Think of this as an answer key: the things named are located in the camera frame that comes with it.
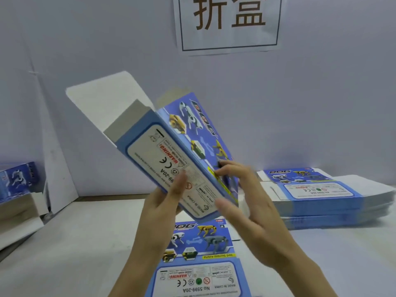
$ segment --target white label panel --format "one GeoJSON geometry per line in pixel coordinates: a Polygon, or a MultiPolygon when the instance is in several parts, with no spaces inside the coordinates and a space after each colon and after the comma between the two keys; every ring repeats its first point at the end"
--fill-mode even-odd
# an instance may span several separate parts
{"type": "Polygon", "coordinates": [[[286,184],[285,188],[296,199],[353,196],[353,193],[339,183],[286,184]]]}
{"type": "Polygon", "coordinates": [[[162,267],[152,297],[239,297],[241,289],[231,262],[162,267]]]}
{"type": "Polygon", "coordinates": [[[216,211],[214,202],[221,194],[160,125],[151,126],[127,153],[166,189],[185,170],[188,183],[180,203],[196,218],[216,211]]]}

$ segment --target gray robot dog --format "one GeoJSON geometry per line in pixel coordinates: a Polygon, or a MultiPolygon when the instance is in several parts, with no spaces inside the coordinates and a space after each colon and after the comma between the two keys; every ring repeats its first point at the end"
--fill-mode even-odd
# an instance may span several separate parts
{"type": "Polygon", "coordinates": [[[219,244],[221,242],[225,242],[225,247],[227,247],[228,245],[228,239],[225,236],[207,236],[206,238],[204,238],[205,241],[207,242],[207,247],[206,249],[209,248],[210,244],[215,246],[215,249],[213,250],[213,253],[216,254],[217,249],[219,248],[219,244]]]}

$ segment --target white table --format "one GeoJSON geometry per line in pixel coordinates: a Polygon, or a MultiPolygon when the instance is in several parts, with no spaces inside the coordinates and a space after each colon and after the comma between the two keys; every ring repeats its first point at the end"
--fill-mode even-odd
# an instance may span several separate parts
{"type": "MultiPolygon", "coordinates": [[[[143,200],[72,203],[0,263],[1,296],[105,297],[129,255],[142,206],[143,200]]],[[[181,214],[177,220],[183,221],[186,218],[185,214],[181,214]]],[[[394,214],[392,214],[376,228],[340,229],[331,232],[354,236],[362,244],[370,245],[377,254],[392,261],[396,246],[394,226],[394,214]],[[391,231],[391,236],[393,234],[392,239],[386,236],[388,231],[391,231]],[[371,242],[372,236],[376,238],[376,243],[371,242]]],[[[293,235],[303,249],[319,263],[340,297],[371,297],[375,294],[370,294],[377,293],[378,290],[382,291],[375,296],[392,296],[390,293],[393,291],[384,288],[389,284],[387,276],[376,279],[372,284],[367,282],[367,279],[375,277],[377,261],[367,264],[374,270],[367,271],[368,274],[364,275],[360,271],[364,263],[356,267],[354,264],[349,267],[338,267],[339,259],[337,263],[328,254],[323,254],[327,251],[321,250],[322,245],[315,246],[325,241],[328,242],[325,245],[333,244],[326,235],[327,232],[312,231],[297,230],[293,235]],[[367,294],[362,294],[356,288],[350,289],[348,282],[342,281],[349,276],[343,276],[340,281],[340,274],[345,270],[348,270],[346,272],[349,274],[354,274],[355,271],[360,273],[356,276],[359,279],[366,278],[362,279],[362,282],[363,286],[368,285],[368,288],[364,288],[367,294]]],[[[258,263],[242,241],[234,242],[234,247],[241,258],[250,289],[255,296],[291,296],[280,277],[273,270],[258,263]]],[[[348,249],[343,245],[334,248],[348,249]]],[[[359,261],[359,258],[354,259],[353,255],[349,255],[353,253],[352,251],[348,252],[347,256],[340,256],[359,261]]],[[[392,272],[385,268],[380,273],[391,275],[392,272]]]]}

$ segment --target white robot dog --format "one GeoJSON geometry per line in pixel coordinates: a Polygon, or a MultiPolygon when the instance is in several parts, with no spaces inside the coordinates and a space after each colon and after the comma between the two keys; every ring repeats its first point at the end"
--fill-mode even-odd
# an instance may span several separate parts
{"type": "Polygon", "coordinates": [[[177,232],[177,233],[174,233],[173,234],[173,236],[172,236],[172,239],[171,239],[171,243],[177,248],[177,245],[176,245],[176,240],[178,239],[180,242],[181,242],[181,244],[184,244],[183,243],[183,241],[181,240],[181,238],[184,236],[184,232],[177,232]]]}
{"type": "Polygon", "coordinates": [[[195,117],[190,106],[186,105],[184,102],[180,102],[179,109],[183,116],[184,116],[183,109],[186,109],[187,115],[189,116],[188,118],[189,128],[191,129],[191,123],[193,123],[195,125],[195,131],[197,132],[198,135],[198,129],[203,129],[204,127],[202,126],[201,122],[195,117]]]}

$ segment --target paper sign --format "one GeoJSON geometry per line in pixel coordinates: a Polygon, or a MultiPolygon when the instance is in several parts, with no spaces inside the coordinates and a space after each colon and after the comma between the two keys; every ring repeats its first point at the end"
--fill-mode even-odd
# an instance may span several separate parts
{"type": "Polygon", "coordinates": [[[282,0],[173,0],[173,6],[183,54],[279,48],[282,0]]]}

